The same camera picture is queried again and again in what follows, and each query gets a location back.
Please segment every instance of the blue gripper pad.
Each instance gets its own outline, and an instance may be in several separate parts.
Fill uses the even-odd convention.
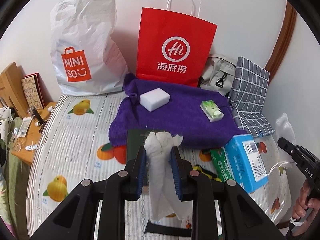
[[[147,155],[145,149],[143,149],[143,152],[141,153],[141,164],[139,168],[139,174],[138,174],[138,183],[137,183],[137,195],[138,197],[142,193],[142,187],[143,187],[143,179],[144,179],[144,174],[146,172],[146,165],[147,165]]]
[[[171,169],[172,169],[172,175],[173,175],[173,181],[174,181],[174,187],[176,189],[176,194],[179,198],[179,200],[182,200],[182,182],[179,172],[179,167],[176,159],[176,155],[174,153],[174,150],[171,149],[170,152],[171,155]]]

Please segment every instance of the metal screw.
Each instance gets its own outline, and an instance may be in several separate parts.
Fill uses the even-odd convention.
[[[228,180],[227,180],[227,184],[228,184],[229,186],[235,186],[235,185],[236,185],[236,181],[233,180],[233,179],[228,179]]]
[[[199,176],[199,171],[195,171],[195,170],[192,170],[192,171],[190,171],[190,175],[192,176],[192,177],[197,177],[197,176]]]
[[[91,183],[91,181],[89,179],[84,179],[83,181],[81,181],[81,185],[86,187],[89,186]]]
[[[128,175],[128,172],[127,172],[127,171],[119,171],[118,175],[119,175],[120,177],[125,177],[125,176]]]

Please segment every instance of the haidilao bag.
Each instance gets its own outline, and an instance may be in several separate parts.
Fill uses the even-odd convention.
[[[110,35],[115,0],[62,0],[51,11],[51,60],[63,94],[122,90],[126,62]]]
[[[137,77],[196,87],[217,25],[198,16],[142,8]]]

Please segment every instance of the gray plaid cloth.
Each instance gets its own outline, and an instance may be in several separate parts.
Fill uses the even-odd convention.
[[[254,138],[274,133],[270,123],[261,113],[266,100],[268,81],[268,71],[244,57],[238,58],[229,102],[237,126],[251,133]]]

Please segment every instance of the black gripper frame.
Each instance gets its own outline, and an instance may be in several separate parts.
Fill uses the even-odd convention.
[[[320,198],[320,160],[304,147],[293,145],[283,137],[279,138],[278,146],[292,157],[292,160],[297,164],[297,168],[308,180],[312,189],[308,200]],[[294,224],[290,223],[288,234],[291,233],[293,228]],[[317,213],[308,230],[300,239],[320,239],[320,212]]]
[[[193,171],[182,160],[177,147],[171,151],[176,193],[181,201],[193,201],[192,240],[218,240],[215,200],[218,200],[225,240],[280,240],[280,231],[234,181],[210,180]],[[137,201],[142,191],[146,154],[140,147],[137,158],[124,171],[108,179],[83,180],[34,232],[30,240],[91,240],[102,200],[98,240],[125,240],[124,201]]]

